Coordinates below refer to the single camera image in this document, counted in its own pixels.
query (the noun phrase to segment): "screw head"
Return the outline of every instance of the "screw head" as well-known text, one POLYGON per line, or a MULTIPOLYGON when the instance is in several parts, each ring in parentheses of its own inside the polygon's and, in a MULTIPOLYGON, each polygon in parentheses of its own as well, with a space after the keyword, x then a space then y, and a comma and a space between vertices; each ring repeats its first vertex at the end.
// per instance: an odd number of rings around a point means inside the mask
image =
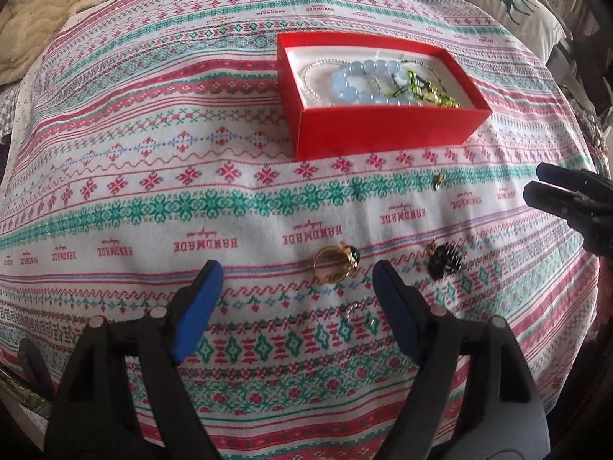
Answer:
POLYGON ((168 310, 166 309, 166 306, 155 306, 149 312, 149 314, 151 315, 151 318, 155 318, 155 319, 164 318, 167 315, 167 313, 168 313, 168 310))
POLYGON ((100 327, 102 327, 102 325, 104 325, 105 320, 106 319, 103 316, 96 315, 92 316, 90 318, 90 321, 87 322, 87 324, 93 329, 99 329, 100 327))
POLYGON ((492 318, 492 325, 494 325, 497 329, 503 329, 506 327, 506 321, 502 316, 494 316, 492 318))
POLYGON ((430 313, 432 313, 434 316, 445 316, 447 315, 447 309, 440 304, 433 304, 430 307, 430 313))

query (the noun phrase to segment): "gold ring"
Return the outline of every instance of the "gold ring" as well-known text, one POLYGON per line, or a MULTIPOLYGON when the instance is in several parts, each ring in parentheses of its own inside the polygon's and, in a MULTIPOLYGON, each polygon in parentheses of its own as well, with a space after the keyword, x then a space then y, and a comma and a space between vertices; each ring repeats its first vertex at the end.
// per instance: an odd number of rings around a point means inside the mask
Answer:
POLYGON ((342 282, 347 276, 354 270, 357 270, 357 265, 360 261, 360 252, 355 247, 347 245, 345 242, 341 242, 341 245, 331 245, 321 249, 313 258, 313 271, 315 277, 322 283, 337 284, 342 282), (347 264, 343 271, 335 276, 323 276, 318 272, 318 264, 323 256, 329 253, 337 253, 338 255, 345 256, 347 258, 347 264))

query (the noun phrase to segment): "black gemstone ring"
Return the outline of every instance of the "black gemstone ring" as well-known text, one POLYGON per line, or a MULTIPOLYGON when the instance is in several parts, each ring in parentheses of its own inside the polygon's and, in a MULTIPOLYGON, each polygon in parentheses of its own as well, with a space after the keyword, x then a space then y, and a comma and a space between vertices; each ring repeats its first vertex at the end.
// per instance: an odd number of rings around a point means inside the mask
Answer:
POLYGON ((357 270, 357 265, 360 262, 360 251, 345 242, 341 245, 332 245, 321 249, 313 258, 313 271, 315 276, 322 283, 337 284, 347 278, 348 274, 357 270), (343 270, 333 276, 321 274, 324 258, 328 255, 336 254, 343 258, 343 270))

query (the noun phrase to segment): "red box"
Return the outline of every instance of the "red box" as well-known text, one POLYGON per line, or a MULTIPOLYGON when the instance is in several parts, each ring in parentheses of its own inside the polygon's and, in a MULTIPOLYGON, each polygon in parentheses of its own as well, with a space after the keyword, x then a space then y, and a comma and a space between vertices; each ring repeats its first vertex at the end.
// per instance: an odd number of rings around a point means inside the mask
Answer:
POLYGON ((278 35, 278 61, 284 113, 298 161, 437 145, 460 145, 492 113, 473 81, 451 55, 443 48, 429 44, 355 33, 281 33, 278 35), (430 56, 438 59, 448 69, 473 107, 306 107, 287 52, 289 48, 301 46, 359 46, 430 56))

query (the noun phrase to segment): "bed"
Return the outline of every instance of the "bed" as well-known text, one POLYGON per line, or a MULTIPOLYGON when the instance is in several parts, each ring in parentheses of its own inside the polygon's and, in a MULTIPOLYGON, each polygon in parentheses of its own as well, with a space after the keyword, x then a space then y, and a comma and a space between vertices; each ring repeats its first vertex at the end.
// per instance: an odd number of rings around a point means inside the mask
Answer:
MULTIPOLYGON (((225 458, 372 458, 415 376, 373 294, 379 259, 461 318, 504 316, 548 410, 594 318, 597 260, 522 200, 540 161, 593 169, 574 115, 537 58, 461 0, 113 0, 51 43, 13 127, 2 361, 18 371, 29 337, 59 381, 90 316, 142 316, 216 259, 224 292, 179 370, 225 458), (493 115, 463 146, 297 163, 276 35, 308 30, 443 46, 493 115), (340 240, 359 271, 322 286, 312 257, 340 240), (465 251, 460 273, 428 276, 432 240, 465 251)), ((160 442, 128 366, 143 433, 160 442)))

